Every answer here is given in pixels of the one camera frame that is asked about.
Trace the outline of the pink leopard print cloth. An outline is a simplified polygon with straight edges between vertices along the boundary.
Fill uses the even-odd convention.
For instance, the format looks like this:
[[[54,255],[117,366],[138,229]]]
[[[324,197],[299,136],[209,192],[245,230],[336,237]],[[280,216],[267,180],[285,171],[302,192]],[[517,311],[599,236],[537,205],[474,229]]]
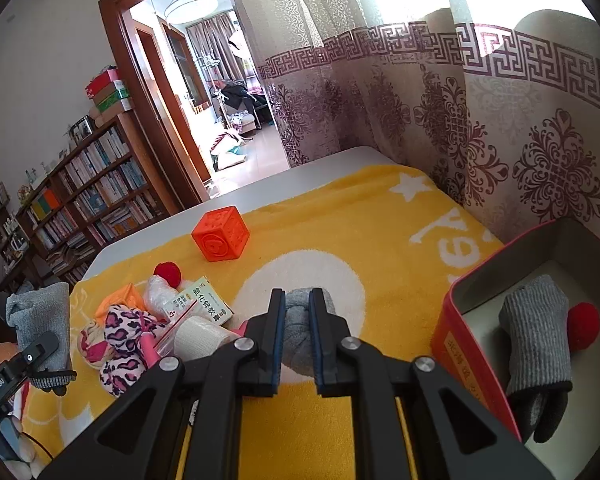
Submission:
[[[122,396],[158,363],[156,343],[165,330],[166,323],[144,310],[123,304],[109,307],[104,338],[114,354],[99,371],[100,383],[108,393]]]

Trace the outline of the stacked gift boxes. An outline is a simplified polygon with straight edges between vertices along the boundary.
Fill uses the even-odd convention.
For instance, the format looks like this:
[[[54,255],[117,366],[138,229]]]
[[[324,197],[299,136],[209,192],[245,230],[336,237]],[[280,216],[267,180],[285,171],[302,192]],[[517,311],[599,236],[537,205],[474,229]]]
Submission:
[[[88,116],[96,127],[133,109],[129,89],[116,66],[108,66],[95,76],[86,85],[85,93],[93,103]]]

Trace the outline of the wooden bookshelf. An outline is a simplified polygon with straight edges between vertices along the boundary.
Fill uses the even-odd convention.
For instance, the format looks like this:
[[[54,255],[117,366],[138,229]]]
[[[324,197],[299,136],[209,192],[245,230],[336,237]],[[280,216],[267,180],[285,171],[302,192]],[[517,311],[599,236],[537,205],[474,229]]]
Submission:
[[[124,112],[93,129],[86,119],[70,132],[76,146],[15,214],[23,248],[6,254],[0,292],[23,282],[73,286],[110,245],[180,210],[135,114]]]

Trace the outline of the grey black glove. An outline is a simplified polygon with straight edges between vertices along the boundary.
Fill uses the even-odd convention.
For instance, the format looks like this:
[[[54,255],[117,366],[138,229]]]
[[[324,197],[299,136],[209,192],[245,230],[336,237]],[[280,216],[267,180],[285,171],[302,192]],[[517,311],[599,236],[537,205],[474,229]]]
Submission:
[[[6,322],[16,331],[21,351],[46,333],[54,335],[57,349],[45,351],[30,382],[38,390],[64,396],[70,382],[76,379],[70,356],[69,285],[57,282],[10,295],[6,300]]]
[[[567,296],[543,274],[510,292],[498,314],[510,340],[506,399],[524,442],[547,442],[565,415],[572,390],[568,310]]]

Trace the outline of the grey sock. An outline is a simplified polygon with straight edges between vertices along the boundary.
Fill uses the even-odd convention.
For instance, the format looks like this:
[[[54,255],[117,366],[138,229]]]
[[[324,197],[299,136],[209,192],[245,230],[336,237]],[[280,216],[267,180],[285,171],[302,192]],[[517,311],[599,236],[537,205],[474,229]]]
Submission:
[[[286,293],[283,364],[293,372],[312,377],[313,353],[310,332],[310,293],[297,288]]]

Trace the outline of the red tin box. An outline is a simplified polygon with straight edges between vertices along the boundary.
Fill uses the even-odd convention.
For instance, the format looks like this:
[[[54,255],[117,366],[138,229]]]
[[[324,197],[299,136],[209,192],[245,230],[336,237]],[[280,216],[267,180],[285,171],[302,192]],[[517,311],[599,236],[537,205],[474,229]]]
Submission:
[[[553,220],[458,266],[431,349],[553,479],[600,479],[600,240]]]

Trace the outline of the clear plastic bag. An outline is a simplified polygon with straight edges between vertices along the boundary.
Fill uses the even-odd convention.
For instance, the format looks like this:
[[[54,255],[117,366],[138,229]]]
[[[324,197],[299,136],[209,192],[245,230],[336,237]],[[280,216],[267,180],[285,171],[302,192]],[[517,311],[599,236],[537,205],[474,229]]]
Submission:
[[[148,278],[143,300],[146,309],[163,320],[175,318],[185,307],[185,300],[180,293],[160,275]]]

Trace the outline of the light orange toy cube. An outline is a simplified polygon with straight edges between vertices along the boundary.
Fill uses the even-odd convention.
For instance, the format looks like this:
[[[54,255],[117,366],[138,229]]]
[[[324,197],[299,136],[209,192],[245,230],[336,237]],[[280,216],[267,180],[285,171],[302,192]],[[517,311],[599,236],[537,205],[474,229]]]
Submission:
[[[102,300],[95,311],[94,321],[98,325],[103,326],[109,308],[115,304],[122,304],[122,306],[128,308],[146,311],[143,296],[133,284],[126,284]]]

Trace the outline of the patterned purple curtain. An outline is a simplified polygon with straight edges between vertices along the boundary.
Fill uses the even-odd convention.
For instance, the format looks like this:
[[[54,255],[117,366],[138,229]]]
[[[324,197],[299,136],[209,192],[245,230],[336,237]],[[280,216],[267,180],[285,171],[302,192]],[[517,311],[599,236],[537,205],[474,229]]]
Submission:
[[[600,238],[600,25],[582,0],[234,0],[291,165],[367,145],[500,240]]]

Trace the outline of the pink floral cloth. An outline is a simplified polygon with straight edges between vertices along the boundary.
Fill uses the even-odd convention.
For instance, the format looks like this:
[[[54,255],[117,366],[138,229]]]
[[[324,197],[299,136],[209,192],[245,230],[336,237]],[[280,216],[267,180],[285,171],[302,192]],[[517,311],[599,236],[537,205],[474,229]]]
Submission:
[[[94,320],[80,330],[78,350],[86,364],[95,370],[100,370],[114,355],[114,349],[105,339],[104,329]]]

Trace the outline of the yellow white towel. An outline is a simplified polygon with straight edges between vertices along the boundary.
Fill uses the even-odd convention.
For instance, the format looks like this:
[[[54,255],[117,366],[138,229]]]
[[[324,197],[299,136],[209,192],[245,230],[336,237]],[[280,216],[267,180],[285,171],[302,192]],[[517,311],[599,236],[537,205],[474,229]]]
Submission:
[[[78,334],[109,294],[144,286],[172,261],[186,280],[208,278],[233,310],[230,327],[265,311],[273,289],[321,287],[354,336],[411,359],[429,352],[450,285],[500,247],[426,174],[404,166],[370,166],[244,219],[250,237],[235,260],[207,261],[186,214],[115,244],[119,262],[73,289],[70,330]],[[284,368],[274,398],[242,406],[239,474],[352,478],[349,402],[321,398],[311,378]]]

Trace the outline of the wooden door frame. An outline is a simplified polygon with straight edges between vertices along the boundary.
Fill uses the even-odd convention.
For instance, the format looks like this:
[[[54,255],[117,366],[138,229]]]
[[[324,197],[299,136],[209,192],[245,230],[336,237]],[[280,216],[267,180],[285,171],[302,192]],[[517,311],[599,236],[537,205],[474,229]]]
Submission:
[[[150,64],[131,15],[143,0],[99,0],[99,11],[118,71],[130,90],[145,144],[166,180],[169,197],[163,201],[170,214],[209,199],[195,162],[200,154],[175,96],[165,98],[150,79]]]

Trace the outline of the red pompom in box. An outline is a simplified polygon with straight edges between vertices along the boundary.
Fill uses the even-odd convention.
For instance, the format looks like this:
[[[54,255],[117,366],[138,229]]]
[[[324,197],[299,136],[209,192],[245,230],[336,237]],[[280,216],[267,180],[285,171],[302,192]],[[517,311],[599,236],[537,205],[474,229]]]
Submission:
[[[591,347],[600,333],[600,312],[590,302],[580,302],[568,311],[569,350],[576,353]]]

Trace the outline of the red pompom ball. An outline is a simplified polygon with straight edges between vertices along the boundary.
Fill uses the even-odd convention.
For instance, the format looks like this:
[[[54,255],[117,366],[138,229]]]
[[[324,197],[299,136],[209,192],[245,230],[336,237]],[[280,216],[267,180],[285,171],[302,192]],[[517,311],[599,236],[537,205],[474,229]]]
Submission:
[[[154,274],[163,278],[170,287],[178,289],[182,281],[180,267],[173,261],[160,262],[155,266]]]

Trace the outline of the red-orange toy cube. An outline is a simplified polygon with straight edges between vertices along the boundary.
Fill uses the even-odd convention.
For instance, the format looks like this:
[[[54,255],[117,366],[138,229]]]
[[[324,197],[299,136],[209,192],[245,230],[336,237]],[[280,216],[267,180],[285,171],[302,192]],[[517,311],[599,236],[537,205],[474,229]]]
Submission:
[[[190,233],[204,258],[210,262],[237,259],[250,237],[235,206],[207,211]]]

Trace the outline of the white ointment box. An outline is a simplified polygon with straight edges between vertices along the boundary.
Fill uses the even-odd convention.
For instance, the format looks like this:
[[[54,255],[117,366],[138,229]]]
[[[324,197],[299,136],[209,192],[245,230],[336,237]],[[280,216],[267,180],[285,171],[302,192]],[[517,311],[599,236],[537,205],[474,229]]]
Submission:
[[[183,315],[198,315],[215,325],[225,324],[234,315],[205,276],[187,283],[181,292],[166,302],[163,310],[170,320]]]

